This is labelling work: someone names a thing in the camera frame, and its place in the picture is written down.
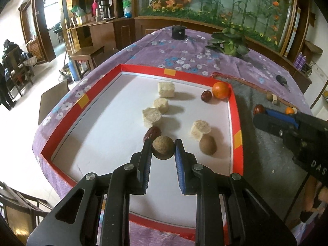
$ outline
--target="floral tablecloth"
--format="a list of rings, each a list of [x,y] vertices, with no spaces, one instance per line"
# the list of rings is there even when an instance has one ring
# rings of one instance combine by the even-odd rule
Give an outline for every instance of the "floral tablecloth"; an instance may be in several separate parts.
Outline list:
[[[51,168],[47,161],[39,158],[39,154],[53,130],[73,104],[104,74],[119,64],[170,68],[204,77],[211,76],[213,72],[219,72],[221,75],[238,78],[261,89],[271,91],[295,105],[301,112],[311,114],[302,92],[288,71],[265,56],[250,50],[244,60],[230,57],[205,48],[207,40],[211,38],[210,34],[187,29],[187,38],[183,41],[175,41],[171,39],[171,29],[171,27],[167,27],[153,32],[106,60],[81,80],[39,126],[32,149],[45,177],[61,198],[67,194],[71,187]],[[286,78],[287,86],[282,86],[277,82],[277,75]],[[140,228],[136,230],[138,232],[131,235],[142,236]]]

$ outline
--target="purple bottle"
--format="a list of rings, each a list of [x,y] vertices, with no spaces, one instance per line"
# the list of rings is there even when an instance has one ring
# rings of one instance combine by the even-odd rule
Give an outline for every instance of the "purple bottle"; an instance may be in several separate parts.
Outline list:
[[[298,65],[299,65],[299,63],[301,62],[301,59],[302,59],[302,52],[300,52],[299,54],[298,54],[298,56],[296,57],[296,60],[295,60],[295,62],[294,62],[294,66],[297,68],[298,67]]]
[[[297,66],[297,69],[299,71],[302,70],[303,66],[305,65],[305,62],[306,62],[306,56],[305,55],[302,55],[301,61],[300,61],[300,63]]]

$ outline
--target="metal screw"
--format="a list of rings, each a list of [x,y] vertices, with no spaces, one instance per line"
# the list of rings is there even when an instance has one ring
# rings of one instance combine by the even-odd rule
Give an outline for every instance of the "metal screw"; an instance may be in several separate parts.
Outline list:
[[[85,176],[86,180],[93,180],[96,177],[95,173],[89,173]]]
[[[130,163],[129,163],[129,164],[125,164],[125,165],[124,165],[124,169],[125,169],[125,170],[131,170],[131,169],[133,169],[133,168],[134,168],[134,165],[133,165],[133,164],[130,164]]]
[[[233,173],[231,175],[232,179],[234,180],[241,180],[241,175],[239,175],[238,173]]]
[[[204,167],[202,164],[194,164],[194,169],[195,170],[202,170]]]

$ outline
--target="yellow tape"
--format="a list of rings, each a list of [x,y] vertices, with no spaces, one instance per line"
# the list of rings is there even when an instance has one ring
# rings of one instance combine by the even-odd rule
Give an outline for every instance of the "yellow tape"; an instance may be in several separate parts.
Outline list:
[[[175,72],[173,69],[164,68],[164,74],[166,75],[175,76]]]
[[[241,136],[241,130],[238,131],[234,136],[233,136],[233,144],[234,147],[233,149],[237,149],[239,146],[241,146],[243,144],[243,139]]]
[[[88,104],[89,101],[90,100],[87,94],[83,94],[83,96],[77,101],[77,103],[79,104],[81,109],[83,109]]]

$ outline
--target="person in dark clothing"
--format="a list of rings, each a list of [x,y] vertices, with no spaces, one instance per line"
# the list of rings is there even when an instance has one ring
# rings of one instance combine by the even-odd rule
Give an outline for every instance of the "person in dark clothing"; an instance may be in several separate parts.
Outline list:
[[[1,63],[0,63],[0,101],[9,111],[16,104],[16,101],[13,102],[8,94],[6,78],[5,78],[5,69]]]
[[[12,71],[13,68],[11,66],[11,63],[7,62],[5,60],[5,58],[13,49],[18,47],[18,45],[14,42],[10,42],[9,40],[5,40],[5,42],[3,43],[3,46],[4,46],[4,50],[3,50],[4,54],[2,56],[2,65],[5,69],[7,68],[9,71]],[[14,57],[15,57],[17,64],[19,64],[19,62],[20,62],[20,56],[22,53],[23,53],[23,50],[19,47],[18,47],[17,51],[15,51],[15,53],[14,53]]]

